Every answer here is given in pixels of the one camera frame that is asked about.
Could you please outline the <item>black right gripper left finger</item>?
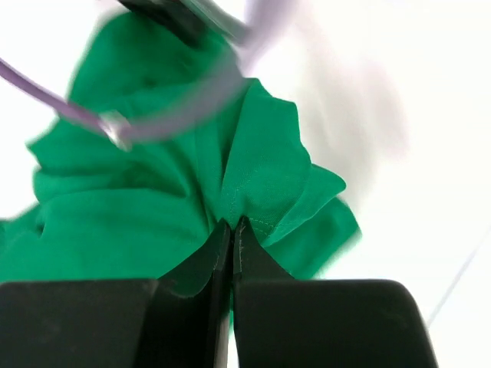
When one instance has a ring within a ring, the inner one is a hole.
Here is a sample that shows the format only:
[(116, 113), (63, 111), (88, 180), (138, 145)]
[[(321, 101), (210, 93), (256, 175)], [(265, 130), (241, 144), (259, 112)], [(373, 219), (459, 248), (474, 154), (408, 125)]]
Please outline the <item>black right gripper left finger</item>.
[(1, 286), (3, 367), (224, 367), (231, 229), (161, 278)]

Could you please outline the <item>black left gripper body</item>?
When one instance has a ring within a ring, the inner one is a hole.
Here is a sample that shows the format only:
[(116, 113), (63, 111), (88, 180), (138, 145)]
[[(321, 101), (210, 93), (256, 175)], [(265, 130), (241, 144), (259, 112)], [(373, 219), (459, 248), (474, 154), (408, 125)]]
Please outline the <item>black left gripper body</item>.
[(120, 0), (128, 10), (167, 28), (186, 44), (199, 44), (214, 30), (241, 43), (249, 28), (214, 1)]

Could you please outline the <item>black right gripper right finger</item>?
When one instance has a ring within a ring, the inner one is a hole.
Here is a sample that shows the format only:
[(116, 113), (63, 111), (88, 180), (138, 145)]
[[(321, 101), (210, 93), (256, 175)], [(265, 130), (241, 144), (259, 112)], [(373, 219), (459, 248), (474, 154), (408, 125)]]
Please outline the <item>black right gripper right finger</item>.
[(437, 367), (417, 304), (396, 281), (297, 280), (247, 218), (236, 228), (233, 273), (241, 367)]

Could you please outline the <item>green t shirt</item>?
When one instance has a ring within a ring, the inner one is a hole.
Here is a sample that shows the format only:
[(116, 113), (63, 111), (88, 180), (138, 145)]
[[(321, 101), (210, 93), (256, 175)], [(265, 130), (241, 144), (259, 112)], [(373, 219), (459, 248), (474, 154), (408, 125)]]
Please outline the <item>green t shirt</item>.
[(65, 120), (30, 144), (36, 206), (1, 223), (1, 279), (158, 278), (219, 220), (252, 223), (293, 277), (314, 277), (358, 233), (342, 178), (303, 147), (294, 103), (257, 79), (196, 129), (118, 149)]

